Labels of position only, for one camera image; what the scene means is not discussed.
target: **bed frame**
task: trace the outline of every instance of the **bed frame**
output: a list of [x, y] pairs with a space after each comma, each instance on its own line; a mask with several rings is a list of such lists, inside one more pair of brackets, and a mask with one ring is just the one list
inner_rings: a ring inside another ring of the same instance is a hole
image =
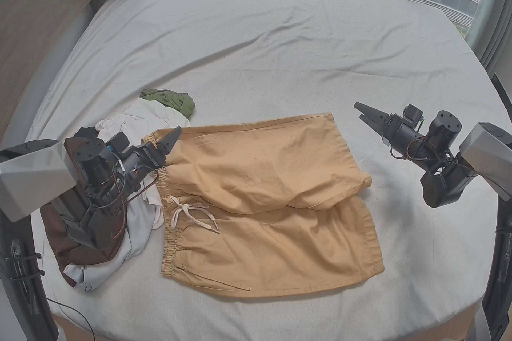
[[0, 0], [0, 139], [27, 84], [91, 0]]

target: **white drawstring bow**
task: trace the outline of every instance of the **white drawstring bow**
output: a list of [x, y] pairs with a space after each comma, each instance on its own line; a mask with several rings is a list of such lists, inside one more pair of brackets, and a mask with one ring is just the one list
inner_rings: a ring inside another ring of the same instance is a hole
[[[183, 213], [185, 215], [187, 215], [187, 217], [195, 224], [198, 224], [199, 226], [201, 226], [205, 229], [211, 230], [212, 232], [220, 233], [219, 227], [217, 226], [217, 222], [215, 222], [215, 217], [207, 210], [210, 207], [209, 205], [207, 205], [207, 204], [193, 204], [193, 205], [181, 204], [178, 198], [176, 198], [174, 196], [171, 196], [170, 198], [173, 200], [174, 203], [176, 203], [176, 205], [178, 205], [176, 210], [174, 210], [173, 218], [170, 221], [171, 229], [176, 229], [176, 225], [178, 223], [178, 217], [180, 216], [181, 211], [183, 211]], [[209, 224], [206, 224], [206, 223], [201, 222], [200, 220], [197, 220], [194, 216], [192, 216], [189, 213], [189, 210], [199, 210], [200, 212], [203, 212], [214, 223], [215, 229], [212, 228]]]

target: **light green curtain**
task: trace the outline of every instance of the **light green curtain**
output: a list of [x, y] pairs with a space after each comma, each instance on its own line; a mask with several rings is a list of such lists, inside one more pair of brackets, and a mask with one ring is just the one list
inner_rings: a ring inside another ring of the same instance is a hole
[[503, 50], [512, 40], [511, 15], [512, 0], [482, 0], [466, 34], [467, 43], [489, 76], [496, 71]]

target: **white cloth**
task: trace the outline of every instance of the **white cloth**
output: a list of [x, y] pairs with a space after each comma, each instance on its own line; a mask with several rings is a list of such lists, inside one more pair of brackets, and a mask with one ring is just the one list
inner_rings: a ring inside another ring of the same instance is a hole
[[[173, 108], [165, 107], [157, 101], [146, 101], [137, 98], [131, 107], [123, 113], [115, 114], [109, 120], [101, 120], [96, 124], [98, 138], [109, 140], [118, 132], [124, 132], [131, 145], [139, 145], [141, 139], [160, 128], [190, 126], [187, 118]], [[141, 189], [153, 181], [148, 175]], [[162, 202], [156, 186], [150, 187], [135, 198], [126, 212], [126, 232], [116, 255], [105, 263], [93, 265], [68, 264], [64, 273], [76, 281], [77, 287], [84, 291], [97, 288], [121, 264], [134, 255], [139, 255], [145, 248], [151, 229], [163, 224]]]
[[99, 333], [125, 341], [389, 341], [448, 320], [485, 292], [494, 191], [478, 177], [458, 202], [431, 209], [421, 169], [390, 157], [353, 108], [359, 101], [401, 113], [414, 104], [423, 127], [448, 110], [462, 122], [454, 152], [478, 121], [512, 131], [487, 74], [438, 9], [406, 0], [108, 0], [53, 82], [31, 135], [72, 135], [121, 112], [146, 87], [192, 95], [193, 126], [332, 111], [372, 175], [362, 197], [386, 270], [341, 291], [233, 301], [163, 277], [157, 229], [139, 256], [87, 294], [63, 282], [35, 215], [48, 296], [80, 310]]

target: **bed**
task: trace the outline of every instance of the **bed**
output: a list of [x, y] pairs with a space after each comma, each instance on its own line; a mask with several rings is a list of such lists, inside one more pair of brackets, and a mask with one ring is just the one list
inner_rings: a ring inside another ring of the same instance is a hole
[[[433, 7], [406, 0], [108, 0], [48, 90], [27, 136], [64, 139], [124, 111], [144, 88], [188, 92], [193, 126], [330, 111], [373, 185], [362, 197], [381, 244], [384, 273], [307, 297], [233, 300], [160, 275], [164, 232], [98, 289], [61, 277], [41, 217], [36, 249], [48, 297], [71, 305], [115, 340], [322, 339], [413, 336], [483, 296], [494, 247], [497, 196], [478, 178], [460, 200], [431, 209], [422, 171], [390, 157], [353, 108], [429, 123], [457, 115], [511, 132], [498, 94], [457, 29]], [[78, 314], [52, 311], [85, 327]]]

